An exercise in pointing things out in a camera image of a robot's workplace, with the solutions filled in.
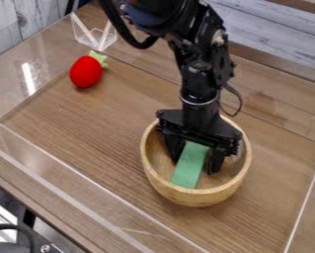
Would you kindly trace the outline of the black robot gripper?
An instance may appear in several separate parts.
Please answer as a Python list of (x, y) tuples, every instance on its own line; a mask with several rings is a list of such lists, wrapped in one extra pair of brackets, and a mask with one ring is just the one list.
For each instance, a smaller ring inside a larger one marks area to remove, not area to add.
[(158, 110), (158, 130), (162, 132), (169, 156), (178, 162), (185, 141), (212, 147), (208, 174), (221, 171), (225, 157), (237, 155), (242, 132), (221, 116), (221, 96), (206, 103), (182, 102), (181, 110)]

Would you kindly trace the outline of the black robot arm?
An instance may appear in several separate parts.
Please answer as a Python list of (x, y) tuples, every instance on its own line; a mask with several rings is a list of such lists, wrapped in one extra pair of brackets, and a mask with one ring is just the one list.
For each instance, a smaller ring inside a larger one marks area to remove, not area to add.
[(225, 21), (204, 0), (98, 0), (123, 40), (138, 49), (168, 41), (181, 73), (180, 110), (160, 110), (158, 130), (169, 155), (181, 158), (185, 143), (209, 147), (206, 171), (217, 173), (240, 151), (242, 132), (224, 120), (221, 95), (230, 86), (236, 63)]

